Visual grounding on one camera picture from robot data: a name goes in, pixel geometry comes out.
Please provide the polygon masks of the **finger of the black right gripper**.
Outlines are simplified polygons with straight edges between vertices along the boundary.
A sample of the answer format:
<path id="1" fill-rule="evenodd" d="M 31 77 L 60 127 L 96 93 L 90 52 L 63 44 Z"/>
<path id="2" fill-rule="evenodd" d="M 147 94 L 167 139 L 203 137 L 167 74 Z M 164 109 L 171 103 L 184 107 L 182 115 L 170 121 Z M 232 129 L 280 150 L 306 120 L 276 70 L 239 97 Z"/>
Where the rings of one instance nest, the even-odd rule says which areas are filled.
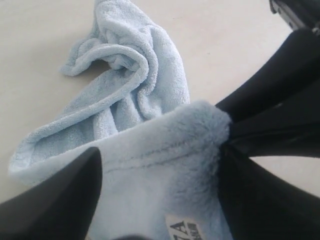
<path id="1" fill-rule="evenodd" d="M 320 89 L 307 87 L 230 128 L 229 143 L 250 157 L 320 156 Z"/>

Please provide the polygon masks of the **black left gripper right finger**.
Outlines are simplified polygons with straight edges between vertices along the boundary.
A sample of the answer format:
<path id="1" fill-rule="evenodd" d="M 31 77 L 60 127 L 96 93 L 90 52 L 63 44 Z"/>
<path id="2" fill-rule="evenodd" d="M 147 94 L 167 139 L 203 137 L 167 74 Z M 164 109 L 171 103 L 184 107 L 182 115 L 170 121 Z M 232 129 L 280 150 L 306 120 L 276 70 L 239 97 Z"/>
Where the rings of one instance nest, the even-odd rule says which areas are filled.
<path id="1" fill-rule="evenodd" d="M 221 147 L 218 197 L 235 240 L 318 240 L 320 199 Z"/>

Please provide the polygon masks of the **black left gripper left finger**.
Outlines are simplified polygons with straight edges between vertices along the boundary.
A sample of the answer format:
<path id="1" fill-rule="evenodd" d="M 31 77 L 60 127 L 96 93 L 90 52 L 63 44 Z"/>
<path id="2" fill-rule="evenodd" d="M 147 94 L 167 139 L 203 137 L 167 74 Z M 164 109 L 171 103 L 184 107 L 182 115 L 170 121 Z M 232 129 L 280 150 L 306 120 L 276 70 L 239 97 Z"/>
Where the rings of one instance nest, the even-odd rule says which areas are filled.
<path id="1" fill-rule="evenodd" d="M 0 205 L 2 240 L 84 240 L 102 188 L 102 158 L 90 147 L 35 187 Z"/>

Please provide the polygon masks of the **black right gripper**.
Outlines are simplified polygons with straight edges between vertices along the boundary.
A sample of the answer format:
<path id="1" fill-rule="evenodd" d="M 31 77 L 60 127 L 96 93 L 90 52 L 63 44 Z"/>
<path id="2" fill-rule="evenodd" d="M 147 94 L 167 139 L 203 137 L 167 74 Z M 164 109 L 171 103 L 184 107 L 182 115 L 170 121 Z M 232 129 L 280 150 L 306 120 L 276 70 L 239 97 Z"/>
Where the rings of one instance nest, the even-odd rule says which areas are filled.
<path id="1" fill-rule="evenodd" d="M 234 122 L 277 105 L 320 78 L 320 38 L 314 34 L 320 32 L 320 0 L 270 0 L 269 6 L 293 32 L 250 79 L 216 104 Z"/>

